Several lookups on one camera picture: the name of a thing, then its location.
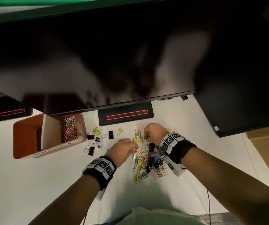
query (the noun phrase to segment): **white table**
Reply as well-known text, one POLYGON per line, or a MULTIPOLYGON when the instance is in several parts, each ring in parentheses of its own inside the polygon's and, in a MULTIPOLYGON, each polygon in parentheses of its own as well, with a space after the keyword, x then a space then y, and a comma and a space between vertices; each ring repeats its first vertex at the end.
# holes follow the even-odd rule
MULTIPOLYGON (((104 139, 102 149, 94 156, 84 153, 86 143, 64 149, 41 158, 15 160, 12 156, 12 126, 20 120, 0 122, 0 224, 28 224, 48 204, 71 186, 83 168, 94 158, 104 155, 118 139, 133 138, 134 131, 151 122, 176 129, 199 148, 236 166, 269 185, 269 169, 245 134, 218 138, 193 96, 182 101, 152 102, 154 118, 103 127, 102 133, 114 131, 114 139, 104 139), (117 137, 118 128, 124 129, 117 137)), ((87 130, 98 126, 97 111, 83 113, 87 130)), ((204 186, 187 171, 176 177, 168 175, 155 180, 149 176, 135 184, 133 160, 117 170, 101 201, 94 200, 86 224, 111 221, 131 212, 132 207, 167 208, 192 215, 208 213, 208 198, 204 186)), ((226 209, 211 197, 211 213, 226 209)))

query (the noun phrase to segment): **red light strip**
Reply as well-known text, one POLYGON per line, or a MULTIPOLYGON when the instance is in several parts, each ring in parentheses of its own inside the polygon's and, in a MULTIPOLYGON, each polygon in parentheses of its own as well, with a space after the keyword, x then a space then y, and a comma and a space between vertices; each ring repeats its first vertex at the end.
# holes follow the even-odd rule
POLYGON ((107 120, 114 120, 114 119, 118 119, 118 118, 127 118, 127 117, 138 116, 138 115, 146 115, 146 114, 148 114, 148 110, 139 110, 139 111, 135 111, 135 112, 128 112, 128 113, 123 113, 123 114, 109 115, 109 116, 106 117, 106 119, 107 120), (147 113, 134 114, 134 113, 143 112, 143 111, 147 111, 147 113), (113 116, 117 116, 117 115, 126 115, 126 114, 134 114, 134 115, 129 115, 129 116, 125 116, 125 117, 116 117, 116 118, 108 119, 109 117, 113 117, 113 116))
POLYGON ((26 109, 23 108, 23 109, 19 109, 19 110, 11 110, 11 111, 6 111, 6 112, 1 112, 0 117, 8 116, 8 115, 15 115, 15 114, 19 114, 19 113, 24 113, 25 111, 26 111, 26 109))

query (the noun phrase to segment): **forearm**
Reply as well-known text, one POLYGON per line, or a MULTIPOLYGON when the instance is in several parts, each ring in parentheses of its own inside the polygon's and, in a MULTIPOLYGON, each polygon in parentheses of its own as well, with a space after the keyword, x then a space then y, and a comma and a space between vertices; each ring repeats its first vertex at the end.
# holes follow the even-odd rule
POLYGON ((188 151, 181 163, 243 223, 267 222, 264 217, 269 210, 268 186, 196 147, 188 151))
POLYGON ((83 175, 29 225, 79 225, 99 190, 100 185, 95 178, 83 175))

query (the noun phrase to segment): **hand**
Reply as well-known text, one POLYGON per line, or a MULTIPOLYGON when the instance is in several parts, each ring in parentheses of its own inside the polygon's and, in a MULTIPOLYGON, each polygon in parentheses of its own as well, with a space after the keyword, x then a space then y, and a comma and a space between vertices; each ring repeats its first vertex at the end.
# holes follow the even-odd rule
POLYGON ((132 142, 129 138, 121 139, 105 155, 111 158, 118 168, 133 154, 133 148, 139 148, 136 142, 132 142))
POLYGON ((162 125, 158 123, 150 123, 144 128, 144 137, 148 137, 148 142, 160 145, 161 140, 169 133, 162 125))

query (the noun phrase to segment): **wristband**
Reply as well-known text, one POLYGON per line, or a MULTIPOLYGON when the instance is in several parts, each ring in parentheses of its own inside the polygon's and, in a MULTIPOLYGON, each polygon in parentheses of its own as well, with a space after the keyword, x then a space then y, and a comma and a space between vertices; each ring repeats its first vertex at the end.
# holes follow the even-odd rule
POLYGON ((100 190, 102 191, 113 178, 113 174, 116 170, 117 167, 112 159, 103 155, 94 159, 88 166, 86 166, 82 171, 82 175, 93 176, 99 182, 100 190))
POLYGON ((171 132, 161 140, 160 147, 174 163, 181 163, 181 159, 196 145, 186 140, 185 137, 171 132))

